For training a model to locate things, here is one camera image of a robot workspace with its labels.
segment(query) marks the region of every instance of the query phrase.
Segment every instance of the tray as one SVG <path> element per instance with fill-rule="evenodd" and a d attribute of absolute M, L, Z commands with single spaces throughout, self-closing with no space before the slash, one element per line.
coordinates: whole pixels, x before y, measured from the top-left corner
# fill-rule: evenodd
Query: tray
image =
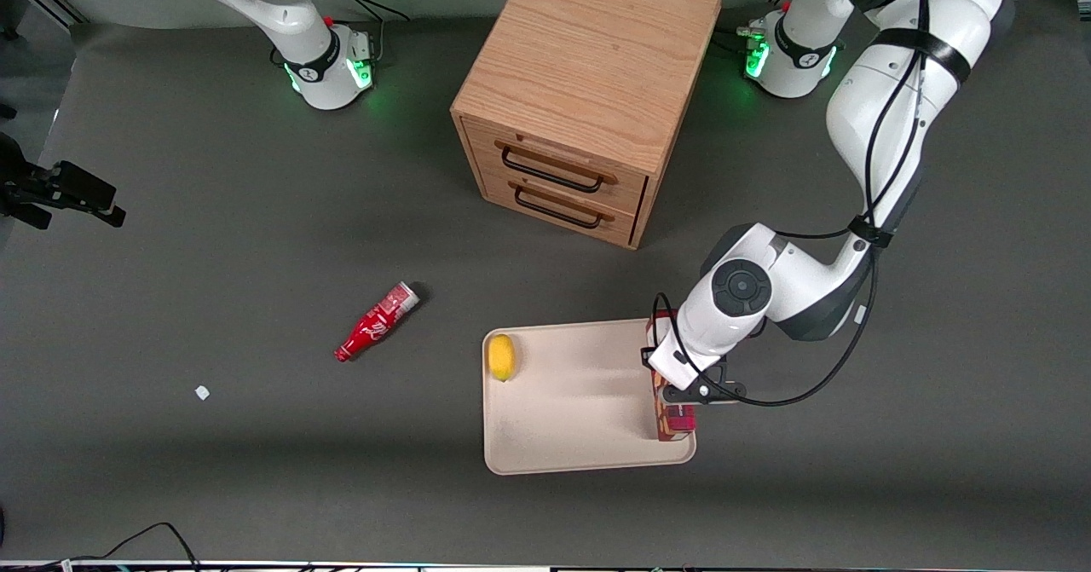
<path fill-rule="evenodd" d="M 481 347 L 484 463 L 495 474 L 679 464 L 696 433 L 656 438 L 651 376 L 640 365 L 646 319 L 500 329 Z M 489 373 L 489 339 L 507 334 L 515 376 Z"/>

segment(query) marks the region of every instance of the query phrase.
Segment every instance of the lemon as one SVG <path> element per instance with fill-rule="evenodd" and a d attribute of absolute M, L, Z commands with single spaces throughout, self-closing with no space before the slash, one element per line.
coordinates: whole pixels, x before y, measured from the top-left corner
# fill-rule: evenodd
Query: lemon
<path fill-rule="evenodd" d="M 511 337 L 499 334 L 489 341 L 489 371 L 501 382 L 515 376 L 515 345 Z"/>

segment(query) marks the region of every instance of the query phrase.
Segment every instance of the drawer handle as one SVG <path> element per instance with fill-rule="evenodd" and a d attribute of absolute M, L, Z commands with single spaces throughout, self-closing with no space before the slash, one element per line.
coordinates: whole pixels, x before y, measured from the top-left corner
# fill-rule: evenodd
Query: drawer handle
<path fill-rule="evenodd" d="M 556 219 L 564 219 L 564 222 L 568 223 L 570 225 L 575 225 L 577 227 L 584 227 L 585 229 L 595 229 L 597 226 L 599 226 L 600 223 L 602 223 L 602 215 L 601 214 L 598 214 L 598 215 L 595 216 L 595 222 L 594 223 L 588 223 L 585 219 L 575 218 L 575 217 L 568 216 L 567 214 L 561 214 L 560 212 L 553 212 L 549 207 L 543 207 L 543 206 L 538 205 L 536 203 L 530 203 L 530 202 L 528 202 L 526 200 L 520 199 L 519 195 L 521 195 L 521 194 L 523 194 L 523 187 L 516 187 L 515 188 L 515 203 L 521 205 L 523 207 L 526 207 L 527 210 L 533 210 L 535 212 L 537 212 L 539 214 L 544 214 L 546 216 L 552 216 L 553 218 L 556 218 Z"/>
<path fill-rule="evenodd" d="M 523 174 L 529 174 L 535 178 L 541 178 L 554 184 L 561 184 L 566 189 L 572 189 L 579 192 L 597 192 L 602 187 L 602 181 L 606 180 L 603 176 L 599 176 L 599 179 L 595 181 L 594 184 L 580 184 L 579 182 L 573 182 L 566 178 L 561 178 L 561 176 L 553 176 L 552 174 L 547 174 L 544 171 L 539 171 L 532 167 L 527 167 L 526 165 L 519 165 L 514 160 L 508 160 L 507 155 L 512 153 L 512 148 L 504 146 L 503 152 L 500 153 L 500 159 L 504 162 L 504 167 L 508 169 L 514 169 L 516 171 L 521 171 Z"/>

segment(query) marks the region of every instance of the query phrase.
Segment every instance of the wooden cabinet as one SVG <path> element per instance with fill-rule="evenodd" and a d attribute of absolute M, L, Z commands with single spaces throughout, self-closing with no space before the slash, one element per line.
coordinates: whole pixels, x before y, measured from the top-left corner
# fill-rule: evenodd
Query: wooden cabinet
<path fill-rule="evenodd" d="M 451 107 L 481 195 L 636 249 L 720 0 L 507 0 Z"/>

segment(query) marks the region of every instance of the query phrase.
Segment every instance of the black clamp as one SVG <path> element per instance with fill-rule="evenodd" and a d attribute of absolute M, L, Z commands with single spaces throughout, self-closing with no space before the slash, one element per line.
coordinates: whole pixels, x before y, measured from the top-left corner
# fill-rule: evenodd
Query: black clamp
<path fill-rule="evenodd" d="M 651 371 L 656 371 L 656 368 L 651 367 L 651 354 L 655 351 L 655 346 L 645 346 L 640 349 L 640 365 L 647 367 Z"/>
<path fill-rule="evenodd" d="M 292 73 L 298 75 L 300 80 L 312 84 L 315 82 L 322 82 L 322 79 L 326 75 L 326 71 L 334 67 L 334 63 L 337 62 L 337 58 L 339 56 L 340 37 L 337 36 L 337 33 L 331 31 L 329 47 L 326 48 L 326 52 L 324 52 L 324 55 L 309 63 L 293 63 L 291 60 L 285 59 L 284 64 L 287 65 Z"/>
<path fill-rule="evenodd" d="M 796 44 L 784 32 L 784 16 L 780 16 L 776 27 L 772 29 L 772 36 L 777 40 L 778 47 L 792 59 L 792 64 L 796 68 L 813 68 L 817 65 L 819 60 L 825 59 L 829 55 L 829 51 L 834 49 L 835 41 L 830 40 L 829 44 L 823 45 L 822 48 L 807 48 L 806 45 Z"/>
<path fill-rule="evenodd" d="M 117 189 L 77 165 L 62 160 L 44 169 L 26 160 L 12 138 L 0 133 L 0 217 L 46 229 L 52 214 L 40 206 L 86 212 L 120 227 L 125 211 L 113 205 Z"/>
<path fill-rule="evenodd" d="M 939 39 L 932 33 L 916 28 L 887 28 L 880 31 L 871 45 L 897 45 L 899 48 L 909 48 L 918 52 L 924 52 L 930 59 L 935 60 L 955 75 L 959 84 L 964 84 L 970 78 L 970 62 L 966 60 L 962 52 L 959 52 L 954 45 Z"/>
<path fill-rule="evenodd" d="M 864 216 L 858 215 L 849 223 L 849 233 L 861 238 L 865 242 L 874 246 L 875 248 L 886 248 L 890 246 L 890 240 L 894 238 L 894 234 L 888 234 L 878 227 L 874 227 L 867 223 Z"/>

